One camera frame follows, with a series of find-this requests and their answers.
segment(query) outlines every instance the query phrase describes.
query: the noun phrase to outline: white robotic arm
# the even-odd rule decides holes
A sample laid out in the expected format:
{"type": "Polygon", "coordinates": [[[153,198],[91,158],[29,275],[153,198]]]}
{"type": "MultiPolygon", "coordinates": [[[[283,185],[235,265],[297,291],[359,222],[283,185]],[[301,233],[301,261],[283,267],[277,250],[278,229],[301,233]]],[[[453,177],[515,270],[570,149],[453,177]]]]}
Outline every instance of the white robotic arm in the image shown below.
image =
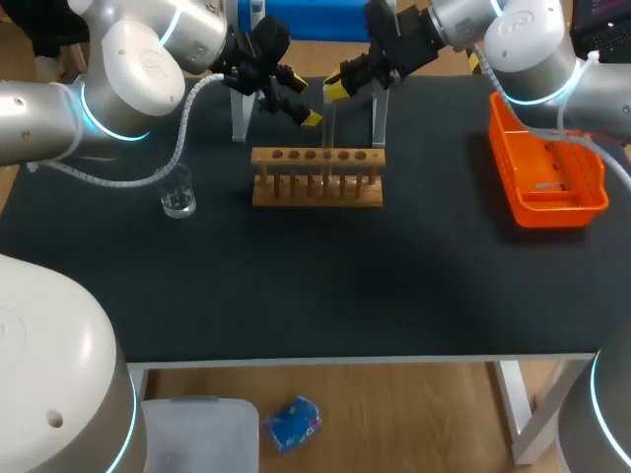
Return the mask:
{"type": "Polygon", "coordinates": [[[278,84],[307,84],[278,64],[290,32],[272,17],[251,34],[228,27],[211,3],[196,0],[71,0],[90,29],[90,70],[72,86],[0,82],[0,166],[69,155],[110,157],[115,145],[141,141],[181,102],[181,70],[211,69],[264,108],[314,126],[318,115],[281,99],[278,84]]]}
{"type": "Polygon", "coordinates": [[[581,77],[558,0],[432,0],[393,14],[384,0],[365,7],[371,48],[345,61],[326,81],[331,100],[353,96],[374,78],[387,88],[438,58],[484,39],[491,68],[519,119],[556,129],[564,92],[572,90],[568,129],[631,141],[631,65],[595,64],[581,77]]]}
{"type": "Polygon", "coordinates": [[[0,165],[107,156],[140,141],[181,102],[180,67],[208,69],[226,42],[219,12],[189,0],[88,0],[70,6],[90,28],[90,71],[70,88],[0,84],[0,165]]]}

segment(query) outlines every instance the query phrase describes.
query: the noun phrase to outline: black table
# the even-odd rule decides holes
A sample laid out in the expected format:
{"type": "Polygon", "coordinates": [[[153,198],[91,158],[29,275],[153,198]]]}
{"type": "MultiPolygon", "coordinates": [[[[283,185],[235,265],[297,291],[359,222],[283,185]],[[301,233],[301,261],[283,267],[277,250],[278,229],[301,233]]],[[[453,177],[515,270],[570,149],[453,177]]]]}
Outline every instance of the black table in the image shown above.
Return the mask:
{"type": "MultiPolygon", "coordinates": [[[[305,101],[321,109],[313,84],[305,101]]],[[[184,154],[192,217],[168,219],[154,188],[23,169],[0,252],[87,288],[129,362],[592,353],[631,304],[631,198],[609,172],[610,207],[586,229],[519,229],[489,93],[481,77],[392,91],[383,209],[264,209],[251,206],[251,146],[317,146],[319,133],[257,113],[234,144],[229,93],[210,86],[184,154]]],[[[171,155],[177,122],[117,165],[78,166],[144,176],[171,155]]],[[[370,128],[370,100],[355,99],[338,109],[336,145],[369,146],[370,128]]]]}

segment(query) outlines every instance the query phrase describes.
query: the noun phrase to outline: test tube rack hole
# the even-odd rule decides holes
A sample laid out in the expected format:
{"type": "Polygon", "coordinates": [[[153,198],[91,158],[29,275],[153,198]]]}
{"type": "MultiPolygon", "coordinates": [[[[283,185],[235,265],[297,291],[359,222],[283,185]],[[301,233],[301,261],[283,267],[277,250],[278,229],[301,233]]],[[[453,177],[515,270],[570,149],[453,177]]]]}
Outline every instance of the test tube rack hole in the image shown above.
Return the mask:
{"type": "Polygon", "coordinates": [[[252,148],[251,162],[257,207],[384,206],[382,149],[252,148]]]}

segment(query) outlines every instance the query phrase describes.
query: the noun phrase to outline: orange basket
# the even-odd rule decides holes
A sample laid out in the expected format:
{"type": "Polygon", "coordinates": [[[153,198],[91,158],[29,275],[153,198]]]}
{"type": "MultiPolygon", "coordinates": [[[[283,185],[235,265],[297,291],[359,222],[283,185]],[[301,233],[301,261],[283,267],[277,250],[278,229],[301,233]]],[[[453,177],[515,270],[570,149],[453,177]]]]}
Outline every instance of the orange basket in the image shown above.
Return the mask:
{"type": "Polygon", "coordinates": [[[522,227],[584,227],[609,205],[598,155],[528,133],[498,93],[491,96],[489,138],[513,215],[522,227]]]}

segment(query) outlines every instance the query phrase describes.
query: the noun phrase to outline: blue object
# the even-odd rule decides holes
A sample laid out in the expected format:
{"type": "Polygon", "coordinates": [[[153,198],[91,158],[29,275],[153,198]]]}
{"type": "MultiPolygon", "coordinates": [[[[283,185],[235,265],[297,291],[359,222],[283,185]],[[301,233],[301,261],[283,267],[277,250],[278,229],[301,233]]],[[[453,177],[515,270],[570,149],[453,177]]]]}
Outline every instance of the blue object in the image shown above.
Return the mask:
{"type": "Polygon", "coordinates": [[[307,440],[319,429],[322,419],[319,410],[309,399],[298,396],[275,416],[263,422],[281,453],[286,453],[307,440]]]}
{"type": "MultiPolygon", "coordinates": [[[[368,42],[368,0],[265,0],[265,15],[287,25],[292,39],[368,42]]],[[[251,32],[249,0],[239,0],[239,28],[251,32]]]]}

